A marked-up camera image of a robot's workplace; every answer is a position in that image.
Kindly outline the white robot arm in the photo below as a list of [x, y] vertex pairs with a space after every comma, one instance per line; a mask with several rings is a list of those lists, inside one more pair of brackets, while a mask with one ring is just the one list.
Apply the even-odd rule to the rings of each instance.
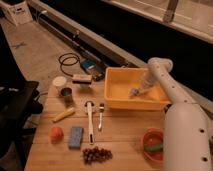
[[207, 114], [169, 74], [170, 59], [150, 58], [147, 67], [144, 83], [158, 81], [171, 102], [164, 120], [163, 171], [213, 171]]

